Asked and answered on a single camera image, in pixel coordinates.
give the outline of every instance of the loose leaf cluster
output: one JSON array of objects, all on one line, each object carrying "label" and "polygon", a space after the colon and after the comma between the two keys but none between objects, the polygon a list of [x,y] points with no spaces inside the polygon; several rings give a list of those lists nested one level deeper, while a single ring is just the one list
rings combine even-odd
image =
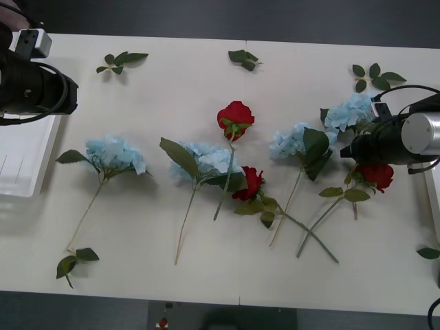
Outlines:
[{"label": "loose leaf cluster", "polygon": [[229,51],[228,55],[232,62],[241,63],[241,66],[248,71],[254,71],[256,65],[260,64],[258,57],[245,50]]},{"label": "loose leaf cluster", "polygon": [[108,54],[104,57],[104,61],[108,64],[108,66],[98,67],[96,69],[96,73],[99,74],[105,70],[111,70],[115,74],[121,74],[126,64],[138,62],[147,56],[148,54],[128,52],[123,52],[116,57],[112,54]]},{"label": "loose leaf cluster", "polygon": [[377,89],[380,89],[382,91],[386,91],[387,89],[391,88],[391,85],[404,83],[406,82],[406,79],[399,74],[396,74],[395,72],[385,72],[382,75],[380,74],[380,66],[377,63],[374,63],[370,66],[370,69],[368,71],[368,74],[370,78],[365,78],[366,72],[363,67],[360,65],[354,64],[353,65],[353,73],[359,77],[356,78],[358,82],[356,83],[355,90],[358,93],[361,93],[366,89],[366,81],[371,80],[371,83],[374,87]]},{"label": "loose leaf cluster", "polygon": [[74,286],[70,282],[69,273],[75,268],[79,261],[98,261],[98,255],[90,248],[77,249],[72,255],[61,259],[56,267],[56,279],[65,277],[69,286],[73,289]]}]

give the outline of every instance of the table surface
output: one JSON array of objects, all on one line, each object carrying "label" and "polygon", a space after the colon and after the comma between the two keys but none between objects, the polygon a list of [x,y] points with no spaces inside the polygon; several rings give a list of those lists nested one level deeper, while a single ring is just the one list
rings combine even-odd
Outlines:
[{"label": "table surface", "polygon": [[[222,303],[425,314],[438,298],[434,264],[419,245],[434,239],[424,176],[395,167],[385,194],[342,204],[316,234],[339,258],[336,265],[314,241],[300,259],[304,234],[287,222],[274,248],[258,217],[233,213],[227,200],[212,216],[221,191],[203,187],[189,214],[177,266],[173,257],[190,199],[189,186],[168,175],[160,137],[227,146],[218,110],[242,100],[255,125],[236,143],[240,165],[264,171],[266,193],[282,205],[298,169],[267,157],[277,129],[299,121],[321,127],[319,108],[353,91],[351,64],[378,62],[415,84],[439,87],[439,50],[313,45],[256,41],[51,35],[47,62],[80,86],[78,108],[62,122],[41,196],[34,203],[2,203],[0,290],[80,294],[198,303]],[[253,73],[233,65],[228,50],[246,49],[264,62]],[[148,52],[145,63],[121,76],[95,73],[108,53]],[[392,112],[427,96],[387,96]],[[88,138],[121,135],[145,154],[153,178],[121,175],[89,212],[76,243],[101,260],[74,269],[71,290],[55,279],[57,262],[98,182],[81,165],[55,165],[63,151],[84,151]],[[331,201],[317,195],[345,176],[336,156],[315,183],[301,181],[290,213],[310,225]]]}]

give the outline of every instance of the red rose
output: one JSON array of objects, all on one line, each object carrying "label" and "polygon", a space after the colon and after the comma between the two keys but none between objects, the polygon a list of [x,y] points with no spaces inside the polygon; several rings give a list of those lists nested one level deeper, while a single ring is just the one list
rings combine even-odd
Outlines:
[{"label": "red rose", "polygon": [[382,194],[384,189],[390,186],[394,170],[388,164],[371,164],[371,165],[357,165],[356,172],[359,172],[367,182],[375,182],[376,189]]},{"label": "red rose", "polygon": [[233,141],[241,137],[246,129],[254,124],[254,121],[255,117],[249,107],[241,101],[232,102],[217,114],[217,122],[219,122],[220,128],[225,130],[225,136],[228,140],[232,137],[232,125],[236,124],[240,128],[240,131],[235,133]]},{"label": "red rose", "polygon": [[259,176],[256,176],[255,167],[243,166],[243,170],[245,171],[246,175],[247,189],[237,191],[232,195],[232,198],[239,198],[242,201],[247,201],[248,199],[255,197],[255,195],[259,191],[259,188],[263,183],[263,178],[261,177],[263,171],[260,172]]}]

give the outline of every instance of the hydrangea flower head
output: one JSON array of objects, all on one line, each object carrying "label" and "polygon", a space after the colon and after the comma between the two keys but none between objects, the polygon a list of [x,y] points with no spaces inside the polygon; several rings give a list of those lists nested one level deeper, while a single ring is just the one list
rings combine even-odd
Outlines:
[{"label": "hydrangea flower head", "polygon": [[372,122],[374,115],[370,111],[371,93],[354,93],[349,100],[330,108],[324,125],[332,131],[345,132],[347,127],[359,122]]},{"label": "hydrangea flower head", "polygon": [[[206,143],[187,143],[179,142],[193,157],[197,163],[199,172],[204,175],[204,179],[218,177],[228,172],[231,151],[221,148],[218,144],[210,146]],[[243,169],[237,165],[237,160],[232,161],[232,173],[243,172]],[[191,176],[178,164],[171,162],[171,177],[183,177],[192,181]]]},{"label": "hydrangea flower head", "polygon": [[146,172],[142,154],[120,137],[106,135],[103,140],[89,140],[86,154],[90,162],[99,169],[111,168],[117,171],[133,169],[136,174]]},{"label": "hydrangea flower head", "polygon": [[[288,132],[275,132],[274,141],[269,145],[269,156],[274,160],[282,160],[297,153],[305,154],[304,129],[306,127],[312,128],[306,122],[299,122]],[[325,134],[329,138],[330,146],[336,143],[338,136],[336,133],[329,131]]]}]

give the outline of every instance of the black cable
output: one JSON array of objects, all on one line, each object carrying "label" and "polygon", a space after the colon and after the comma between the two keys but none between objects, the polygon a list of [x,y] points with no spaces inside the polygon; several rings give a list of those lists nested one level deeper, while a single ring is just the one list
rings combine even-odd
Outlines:
[{"label": "black cable", "polygon": [[434,330],[434,325],[432,324],[432,313],[434,313],[434,309],[440,305],[440,298],[434,301],[434,303],[429,307],[428,311],[428,326],[430,330]]},{"label": "black cable", "polygon": [[40,113],[39,115],[36,115],[34,117],[31,117],[31,118],[25,118],[25,119],[0,118],[0,126],[20,125],[20,124],[25,124],[28,122],[35,122],[37,120],[43,119],[44,117],[46,117],[48,115],[53,114],[53,112],[58,110],[61,107],[61,105],[64,103],[64,101],[67,97],[67,92],[69,91],[69,87],[67,86],[66,77],[64,77],[64,75],[61,72],[59,72],[57,69],[55,69],[51,65],[48,65],[46,63],[40,63],[40,62],[34,62],[34,64],[38,65],[39,67],[46,67],[46,68],[52,70],[53,72],[55,72],[56,76],[63,84],[63,92],[61,93],[60,99],[49,110],[47,110],[43,113]]},{"label": "black cable", "polygon": [[440,91],[438,89],[423,86],[423,85],[403,85],[403,86],[397,86],[397,87],[393,87],[391,89],[388,89],[386,91],[383,91],[382,93],[377,94],[374,98],[371,98],[371,100],[373,100],[373,102],[379,102],[381,97],[384,96],[385,94],[389,93],[390,91],[397,91],[398,89],[403,89],[403,88],[419,88],[419,89],[425,89],[427,91],[432,91],[434,93],[440,93]]},{"label": "black cable", "polygon": [[30,27],[33,29],[36,29],[39,26],[39,24],[36,21],[34,21],[29,15],[25,14],[20,9],[12,7],[11,5],[7,5],[6,3],[3,2],[0,2],[0,7],[4,7],[23,16],[29,22]]}]

